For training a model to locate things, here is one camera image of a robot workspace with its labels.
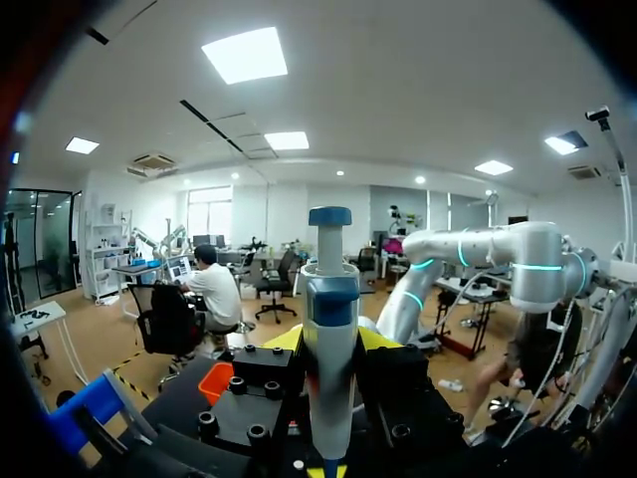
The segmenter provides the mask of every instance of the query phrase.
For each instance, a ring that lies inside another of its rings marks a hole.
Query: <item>black hair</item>
[[[195,260],[201,261],[208,266],[217,263],[217,249],[210,244],[202,244],[195,248]]]

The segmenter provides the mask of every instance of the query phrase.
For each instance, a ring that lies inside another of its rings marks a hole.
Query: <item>white ceiling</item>
[[[612,168],[583,116],[601,105],[626,156],[637,152],[620,93],[540,0],[159,0],[125,26],[149,3],[123,1],[98,21],[106,46],[80,42],[35,116],[23,174],[123,171],[159,151],[184,173],[163,180],[176,188],[189,177],[201,187],[228,183],[233,171],[245,183],[410,187],[423,174],[437,190],[540,194],[574,185],[568,166]],[[200,47],[269,26],[289,74],[226,85]],[[248,160],[184,99],[211,120],[246,113],[256,132],[304,130],[310,149]],[[571,129],[588,149],[559,156],[543,143]],[[90,155],[65,151],[72,136],[101,145]],[[474,170],[489,159],[514,170],[497,178]],[[346,175],[336,178],[337,169]]]

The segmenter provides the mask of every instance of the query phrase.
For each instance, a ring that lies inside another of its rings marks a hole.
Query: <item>white robotic arm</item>
[[[562,254],[553,223],[525,222],[484,230],[418,231],[402,243],[411,267],[394,288],[377,328],[406,344],[424,301],[442,274],[442,261],[464,267],[513,267],[511,303],[528,313],[551,311],[564,296],[586,297],[597,269],[592,251]]]

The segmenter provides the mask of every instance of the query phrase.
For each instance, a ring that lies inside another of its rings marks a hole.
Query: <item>man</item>
[[[524,383],[523,388],[533,393],[537,391],[557,351],[569,303],[570,300],[557,304],[550,320],[548,314],[524,315],[515,338],[509,342],[507,353],[485,366],[469,392],[469,407],[465,413],[465,426],[468,429],[473,428],[476,413],[489,395],[492,383],[508,378],[513,386]],[[575,358],[580,331],[581,311],[573,305],[561,353],[545,386],[546,392],[552,397],[559,396],[566,387],[566,372]]]
[[[195,249],[195,261],[201,272],[181,286],[183,292],[203,296],[206,305],[206,330],[227,332],[241,319],[241,298],[232,273],[217,264],[217,250],[210,244]]]

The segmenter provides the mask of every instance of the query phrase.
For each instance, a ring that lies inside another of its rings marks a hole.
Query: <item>square ceiling light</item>
[[[275,27],[224,38],[201,50],[228,85],[288,74]]]
[[[560,136],[551,136],[545,139],[544,142],[562,156],[572,154],[588,146],[588,143],[577,131],[569,131]]]
[[[266,141],[275,151],[282,149],[309,149],[308,137],[303,131],[271,132],[264,134]]]
[[[483,162],[479,166],[476,166],[475,169],[486,174],[491,174],[492,176],[497,176],[513,170],[513,168],[508,164],[494,160]]]
[[[87,139],[73,136],[73,139],[67,144],[67,151],[79,152],[81,154],[91,154],[93,150],[100,144]]]

